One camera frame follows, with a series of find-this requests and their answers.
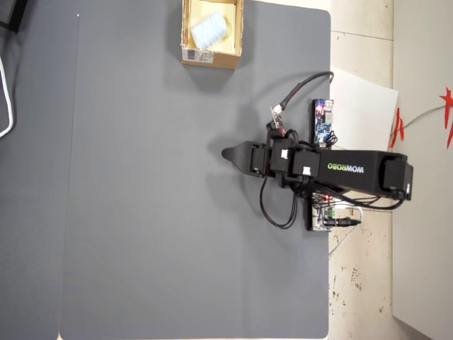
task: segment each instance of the gray table surface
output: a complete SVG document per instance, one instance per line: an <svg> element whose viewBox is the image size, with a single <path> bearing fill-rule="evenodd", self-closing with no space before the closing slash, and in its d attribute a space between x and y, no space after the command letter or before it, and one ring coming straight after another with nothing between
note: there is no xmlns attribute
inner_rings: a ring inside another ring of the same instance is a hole
<svg viewBox="0 0 453 340"><path fill-rule="evenodd" d="M270 226L261 180L220 152L263 141L269 106L329 68L328 14L247 1L232 72L180 63L180 0L31 3L2 50L18 123L0 141L1 338L325 336L327 235L302 204ZM307 138L327 96L308 86L286 124ZM266 189L275 219L290 201Z"/></svg>

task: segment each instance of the white cable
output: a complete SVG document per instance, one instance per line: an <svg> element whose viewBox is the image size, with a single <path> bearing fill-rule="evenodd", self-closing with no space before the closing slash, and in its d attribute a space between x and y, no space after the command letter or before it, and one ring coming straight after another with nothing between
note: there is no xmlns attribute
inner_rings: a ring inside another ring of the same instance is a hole
<svg viewBox="0 0 453 340"><path fill-rule="evenodd" d="M1 58L0 58L0 72L1 72L1 83L3 84L3 92L5 93L6 105L8 106L8 118L9 118L8 127L2 132L0 132L0 138L2 138L13 128L14 118L13 109L11 106L11 99L9 98L8 87L6 85L5 69L3 67L3 62L1 61Z"/></svg>
<svg viewBox="0 0 453 340"><path fill-rule="evenodd" d="M363 209L361 207L356 207L354 205L351 205L351 204L348 204L348 203L344 203L344 204L339 204L339 205L335 205L335 208L338 208L338 209L346 209L346 208L352 208L352 209L357 209L359 210L360 212L360 223L358 225L356 225L346 236L344 239L341 240L340 243L337 244L337 246L335 248L332 249L332 251L330 253L328 253L328 258L329 260L331 259L333 253L335 253L338 248L341 247L342 244L344 244L346 242L346 240L353 234L353 232L357 229L359 229L360 225L362 224L363 222Z"/></svg>

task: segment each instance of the white sheet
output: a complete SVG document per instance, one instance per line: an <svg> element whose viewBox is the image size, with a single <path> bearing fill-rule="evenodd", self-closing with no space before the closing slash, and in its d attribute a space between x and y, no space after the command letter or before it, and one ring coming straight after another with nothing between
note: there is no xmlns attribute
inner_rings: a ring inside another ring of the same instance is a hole
<svg viewBox="0 0 453 340"><path fill-rule="evenodd" d="M337 145L351 150L387 151L398 91L332 68L333 130Z"/></svg>
<svg viewBox="0 0 453 340"><path fill-rule="evenodd" d="M331 0L256 0L272 4L306 7L308 9L323 9L330 13Z"/></svg>

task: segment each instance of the red decoration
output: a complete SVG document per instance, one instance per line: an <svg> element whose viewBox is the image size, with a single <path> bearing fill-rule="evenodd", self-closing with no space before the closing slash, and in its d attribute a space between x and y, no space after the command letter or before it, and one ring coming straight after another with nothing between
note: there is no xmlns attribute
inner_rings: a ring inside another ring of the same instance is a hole
<svg viewBox="0 0 453 340"><path fill-rule="evenodd" d="M445 101L445 129L448 127L448 121L450 118L450 106L453 106L453 98L452 98L452 92L448 89L447 87L447 95L446 96L440 96ZM447 142L447 149L450 148L450 143L452 142L453 139L453 126L450 129L450 134L448 136L448 142Z"/></svg>
<svg viewBox="0 0 453 340"><path fill-rule="evenodd" d="M394 130L394 138L391 141L390 147L394 147L396 143L396 136L398 134L398 131L400 131L401 134L401 140L404 140L404 122L399 116L399 108L396 112L396 124L395 124L395 130Z"/></svg>

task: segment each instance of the cardboard box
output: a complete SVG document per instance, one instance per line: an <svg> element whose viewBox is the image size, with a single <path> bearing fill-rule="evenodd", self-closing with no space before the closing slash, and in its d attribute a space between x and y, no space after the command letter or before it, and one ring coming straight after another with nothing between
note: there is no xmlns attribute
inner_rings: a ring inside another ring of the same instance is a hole
<svg viewBox="0 0 453 340"><path fill-rule="evenodd" d="M191 28L215 11L225 17L226 37L207 50L199 50L191 37ZM181 47L183 64L220 69L237 69L242 54L243 0L183 0Z"/></svg>

